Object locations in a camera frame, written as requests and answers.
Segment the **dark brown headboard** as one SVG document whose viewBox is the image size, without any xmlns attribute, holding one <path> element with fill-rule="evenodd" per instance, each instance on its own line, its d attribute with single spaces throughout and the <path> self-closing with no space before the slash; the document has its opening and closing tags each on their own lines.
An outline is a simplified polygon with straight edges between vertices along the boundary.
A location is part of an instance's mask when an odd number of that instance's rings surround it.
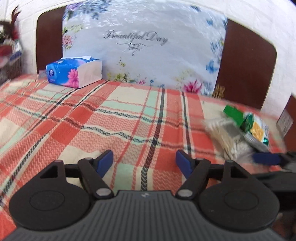
<svg viewBox="0 0 296 241">
<path fill-rule="evenodd" d="M 37 19 L 36 70 L 62 57 L 62 6 Z M 274 45 L 243 25 L 228 20 L 225 46 L 217 84 L 224 98 L 261 109 L 276 63 Z"/>
</svg>

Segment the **blue tissue pack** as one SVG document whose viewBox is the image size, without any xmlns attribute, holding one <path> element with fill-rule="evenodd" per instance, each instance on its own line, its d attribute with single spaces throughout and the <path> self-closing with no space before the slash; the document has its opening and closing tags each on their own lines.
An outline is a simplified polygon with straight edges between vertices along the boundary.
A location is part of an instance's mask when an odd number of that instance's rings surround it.
<svg viewBox="0 0 296 241">
<path fill-rule="evenodd" d="M 46 65 L 49 83 L 82 88 L 102 79 L 102 62 L 91 56 L 61 58 Z"/>
</svg>

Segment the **brown cardboard storage box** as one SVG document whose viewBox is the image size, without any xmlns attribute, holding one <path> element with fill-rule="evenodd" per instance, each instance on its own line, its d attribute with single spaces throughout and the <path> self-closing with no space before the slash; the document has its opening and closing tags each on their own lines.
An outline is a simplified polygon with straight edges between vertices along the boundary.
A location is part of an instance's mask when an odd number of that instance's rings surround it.
<svg viewBox="0 0 296 241">
<path fill-rule="evenodd" d="M 281 113 L 277 127 L 288 151 L 295 151 L 295 124 L 296 124 L 296 99 L 295 94 L 290 98 Z"/>
</svg>

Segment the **small green box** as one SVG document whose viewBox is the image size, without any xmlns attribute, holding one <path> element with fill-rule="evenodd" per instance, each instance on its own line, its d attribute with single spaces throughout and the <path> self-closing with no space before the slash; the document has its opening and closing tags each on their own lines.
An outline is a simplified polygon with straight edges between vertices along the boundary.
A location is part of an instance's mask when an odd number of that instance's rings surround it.
<svg viewBox="0 0 296 241">
<path fill-rule="evenodd" d="M 226 105 L 223 112 L 227 117 L 232 118 L 238 126 L 242 125 L 244 121 L 243 112 L 230 105 Z"/>
</svg>

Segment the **floral plastic-wrapped pillow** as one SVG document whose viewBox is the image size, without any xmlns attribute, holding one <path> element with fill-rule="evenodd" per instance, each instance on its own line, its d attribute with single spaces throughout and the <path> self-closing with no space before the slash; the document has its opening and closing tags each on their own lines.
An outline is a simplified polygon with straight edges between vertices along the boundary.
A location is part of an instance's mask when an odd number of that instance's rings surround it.
<svg viewBox="0 0 296 241">
<path fill-rule="evenodd" d="M 102 61 L 105 79 L 211 95 L 224 14 L 181 1 L 82 1 L 62 17 L 64 57 Z"/>
</svg>

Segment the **cotton swab pack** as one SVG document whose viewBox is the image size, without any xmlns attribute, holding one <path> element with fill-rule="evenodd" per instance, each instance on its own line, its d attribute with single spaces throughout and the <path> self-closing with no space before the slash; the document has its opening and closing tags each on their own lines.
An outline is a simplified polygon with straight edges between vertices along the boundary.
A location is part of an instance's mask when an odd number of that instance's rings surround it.
<svg viewBox="0 0 296 241">
<path fill-rule="evenodd" d="M 246 142 L 236 123 L 230 118 L 215 118 L 206 120 L 205 130 L 223 151 L 226 160 L 248 160 L 254 149 Z"/>
</svg>

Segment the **green white snack packet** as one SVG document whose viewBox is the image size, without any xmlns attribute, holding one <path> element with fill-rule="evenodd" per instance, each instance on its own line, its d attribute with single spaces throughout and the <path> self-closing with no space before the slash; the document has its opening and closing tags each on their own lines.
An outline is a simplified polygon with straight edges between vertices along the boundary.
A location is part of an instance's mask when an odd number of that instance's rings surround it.
<svg viewBox="0 0 296 241">
<path fill-rule="evenodd" d="M 244 112 L 240 129 L 250 146 L 259 152 L 269 152 L 269 127 L 259 116 Z"/>
</svg>

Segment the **plaid bed sheet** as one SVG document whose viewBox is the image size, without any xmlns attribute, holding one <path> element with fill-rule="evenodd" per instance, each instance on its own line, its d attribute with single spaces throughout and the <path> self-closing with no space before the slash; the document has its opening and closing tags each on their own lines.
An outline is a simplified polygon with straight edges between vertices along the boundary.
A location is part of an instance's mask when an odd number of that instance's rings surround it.
<svg viewBox="0 0 296 241">
<path fill-rule="evenodd" d="M 271 229 L 233 233 L 173 195 L 185 177 L 178 150 L 223 164 L 205 123 L 228 101 L 100 80 L 82 89 L 24 75 L 1 86 L 1 240 L 281 240 Z M 56 159 L 75 164 L 113 152 L 104 181 L 117 194 L 86 220 L 54 233 L 16 228 L 13 195 Z"/>
</svg>

